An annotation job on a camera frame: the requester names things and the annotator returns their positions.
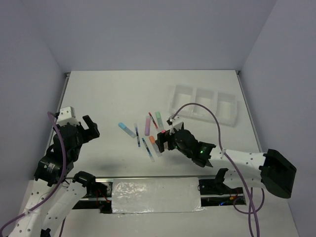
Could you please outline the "orange highlighter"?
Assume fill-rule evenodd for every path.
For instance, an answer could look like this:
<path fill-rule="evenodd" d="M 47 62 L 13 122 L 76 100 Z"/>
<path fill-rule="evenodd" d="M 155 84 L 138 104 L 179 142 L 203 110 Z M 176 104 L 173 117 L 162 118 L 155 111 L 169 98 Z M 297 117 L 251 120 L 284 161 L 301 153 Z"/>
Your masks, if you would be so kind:
<path fill-rule="evenodd" d="M 158 149 L 157 144 L 155 143 L 154 137 L 153 137 L 153 136 L 149 136 L 149 141 L 150 141 L 150 143 L 151 143 L 151 145 L 152 145 L 152 147 L 153 147 L 153 149 L 154 149 L 156 155 L 157 155 L 158 157 L 161 157 L 161 153 L 160 153 L 160 151 L 159 151 L 159 149 Z"/>

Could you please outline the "light blue pen refill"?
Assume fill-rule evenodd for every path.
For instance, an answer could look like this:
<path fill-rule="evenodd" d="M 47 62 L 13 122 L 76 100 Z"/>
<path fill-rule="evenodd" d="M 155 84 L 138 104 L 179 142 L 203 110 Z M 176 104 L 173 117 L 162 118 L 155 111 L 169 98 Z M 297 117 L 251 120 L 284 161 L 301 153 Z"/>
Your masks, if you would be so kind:
<path fill-rule="evenodd" d="M 146 151 L 148 152 L 148 155 L 149 155 L 150 160 L 151 160 L 152 162 L 155 162 L 154 157 L 153 157 L 153 155 L 152 155 L 152 153 L 151 153 L 151 151 L 150 151 L 150 149 L 149 149 L 149 147 L 148 147 L 148 145 L 147 145 L 145 139 L 142 138 L 142 141 L 143 141 L 143 144 L 144 144 L 144 146 L 145 146 L 145 148 L 146 148 Z"/>

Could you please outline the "red pen refill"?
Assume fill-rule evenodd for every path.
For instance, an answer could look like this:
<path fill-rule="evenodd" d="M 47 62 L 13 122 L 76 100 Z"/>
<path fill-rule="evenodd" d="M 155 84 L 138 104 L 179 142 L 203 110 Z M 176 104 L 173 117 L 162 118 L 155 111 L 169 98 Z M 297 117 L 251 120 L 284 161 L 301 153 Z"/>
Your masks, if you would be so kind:
<path fill-rule="evenodd" d="M 152 116 L 152 114 L 151 114 L 151 113 L 148 113 L 148 114 L 149 114 L 150 119 L 151 119 L 151 121 L 153 122 L 153 124 L 154 124 L 154 126 L 155 126 L 156 130 L 158 130 L 158 125 L 157 125 L 157 123 L 155 122 L 154 117 Z"/>

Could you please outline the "purple pink highlighter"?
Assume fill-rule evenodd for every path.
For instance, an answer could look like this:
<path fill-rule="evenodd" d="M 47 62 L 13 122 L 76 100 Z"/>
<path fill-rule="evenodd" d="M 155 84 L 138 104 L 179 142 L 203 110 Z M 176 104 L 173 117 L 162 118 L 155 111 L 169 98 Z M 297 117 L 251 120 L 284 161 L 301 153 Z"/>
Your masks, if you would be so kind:
<path fill-rule="evenodd" d="M 151 126 L 151 118 L 150 116 L 146 116 L 145 131 L 144 131 L 145 136 L 150 135 L 150 126 Z"/>

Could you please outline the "green highlighter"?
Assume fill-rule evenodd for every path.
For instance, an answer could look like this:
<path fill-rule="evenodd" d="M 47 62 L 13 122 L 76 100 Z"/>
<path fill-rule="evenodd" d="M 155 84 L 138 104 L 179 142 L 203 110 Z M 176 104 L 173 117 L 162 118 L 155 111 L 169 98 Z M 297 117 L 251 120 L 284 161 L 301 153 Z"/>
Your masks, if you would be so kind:
<path fill-rule="evenodd" d="M 163 121 L 162 121 L 160 112 L 155 112 L 155 115 L 156 115 L 156 119 L 157 119 L 157 122 L 158 122 L 158 128 L 159 128 L 160 131 L 163 131 L 164 130 L 164 126 L 163 126 Z"/>

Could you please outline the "blue highlighter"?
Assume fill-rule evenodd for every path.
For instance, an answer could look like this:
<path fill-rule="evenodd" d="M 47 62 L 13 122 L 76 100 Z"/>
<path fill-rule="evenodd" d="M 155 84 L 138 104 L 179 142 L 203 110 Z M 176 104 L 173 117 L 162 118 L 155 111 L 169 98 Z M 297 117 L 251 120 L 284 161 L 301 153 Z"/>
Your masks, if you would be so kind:
<path fill-rule="evenodd" d="M 136 137 L 136 134 L 135 134 L 132 130 L 130 130 L 124 123 L 119 122 L 119 123 L 118 123 L 118 126 L 119 126 L 126 134 L 128 134 L 130 137 L 132 137 L 132 138 L 135 138 L 135 137 Z"/>

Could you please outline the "dark blue pen refill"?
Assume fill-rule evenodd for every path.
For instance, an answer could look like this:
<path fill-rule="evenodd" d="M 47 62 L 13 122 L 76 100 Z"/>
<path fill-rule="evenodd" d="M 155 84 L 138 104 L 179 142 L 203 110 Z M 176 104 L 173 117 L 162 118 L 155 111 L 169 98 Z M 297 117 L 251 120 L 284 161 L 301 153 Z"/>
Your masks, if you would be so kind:
<path fill-rule="evenodd" d="M 138 147 L 140 148 L 140 147 L 141 147 L 141 144 L 140 144 L 140 137 L 139 137 L 139 132 L 138 132 L 138 125 L 137 125 L 137 123 L 134 123 L 134 128 L 135 128 L 135 133 L 136 133 L 136 138 L 137 138 L 137 144 L 138 144 Z"/>

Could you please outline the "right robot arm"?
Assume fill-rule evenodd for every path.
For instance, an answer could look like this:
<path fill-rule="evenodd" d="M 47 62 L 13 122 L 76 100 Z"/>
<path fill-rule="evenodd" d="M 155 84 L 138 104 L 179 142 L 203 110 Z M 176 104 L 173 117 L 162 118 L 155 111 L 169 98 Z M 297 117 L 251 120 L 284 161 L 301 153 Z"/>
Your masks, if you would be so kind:
<path fill-rule="evenodd" d="M 221 149 L 218 145 L 198 141 L 182 123 L 160 132 L 155 143 L 160 153 L 178 150 L 196 165 L 216 169 L 214 183 L 220 193 L 244 186 L 265 189 L 279 198 L 291 198 L 297 169 L 276 150 L 246 153 Z"/>

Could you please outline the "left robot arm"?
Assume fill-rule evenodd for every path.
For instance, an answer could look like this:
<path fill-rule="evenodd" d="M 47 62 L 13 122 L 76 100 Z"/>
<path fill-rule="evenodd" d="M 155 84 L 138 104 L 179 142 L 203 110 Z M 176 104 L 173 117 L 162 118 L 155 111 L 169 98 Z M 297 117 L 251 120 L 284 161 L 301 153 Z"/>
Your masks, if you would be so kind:
<path fill-rule="evenodd" d="M 11 237 L 54 236 L 77 202 L 84 196 L 93 196 L 97 190 L 96 177 L 80 171 L 74 175 L 62 196 L 55 198 L 64 188 L 67 175 L 78 160 L 83 144 L 99 138 L 100 132 L 88 115 L 83 116 L 87 129 L 75 116 L 68 116 L 65 112 L 49 112 L 47 115 L 55 132 L 53 142 L 38 162 L 33 188 L 23 212 L 0 229 L 4 231 L 7 226 L 15 224 L 9 234 Z"/>

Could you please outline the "clear three-compartment tray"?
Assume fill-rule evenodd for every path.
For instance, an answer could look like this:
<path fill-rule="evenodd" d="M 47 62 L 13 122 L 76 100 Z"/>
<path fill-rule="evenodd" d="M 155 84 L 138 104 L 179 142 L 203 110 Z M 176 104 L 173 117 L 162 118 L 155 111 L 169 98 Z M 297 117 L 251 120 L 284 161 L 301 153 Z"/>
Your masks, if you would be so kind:
<path fill-rule="evenodd" d="M 213 116 L 207 110 L 198 106 L 198 104 L 201 104 L 213 112 L 221 125 L 235 126 L 237 97 L 233 94 L 191 85 L 175 85 L 171 93 L 169 112 L 174 114 L 181 106 L 188 103 L 196 104 L 183 108 L 178 116 L 214 123 Z"/>

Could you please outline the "silver foil sheet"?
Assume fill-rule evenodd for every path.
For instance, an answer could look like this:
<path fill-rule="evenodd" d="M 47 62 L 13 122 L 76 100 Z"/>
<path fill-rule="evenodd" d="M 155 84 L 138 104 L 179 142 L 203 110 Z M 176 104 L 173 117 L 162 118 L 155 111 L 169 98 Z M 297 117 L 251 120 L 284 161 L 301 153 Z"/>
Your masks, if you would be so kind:
<path fill-rule="evenodd" d="M 115 179 L 112 212 L 183 213 L 203 210 L 198 178 Z"/>

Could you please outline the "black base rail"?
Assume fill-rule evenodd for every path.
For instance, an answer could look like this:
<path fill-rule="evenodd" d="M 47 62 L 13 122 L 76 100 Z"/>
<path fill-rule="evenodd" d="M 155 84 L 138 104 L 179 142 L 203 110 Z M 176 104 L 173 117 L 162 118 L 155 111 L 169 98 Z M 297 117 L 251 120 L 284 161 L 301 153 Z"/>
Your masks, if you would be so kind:
<path fill-rule="evenodd" d="M 74 209 L 102 214 L 185 213 L 246 204 L 241 187 L 231 189 L 214 177 L 97 179 L 96 186 Z"/>

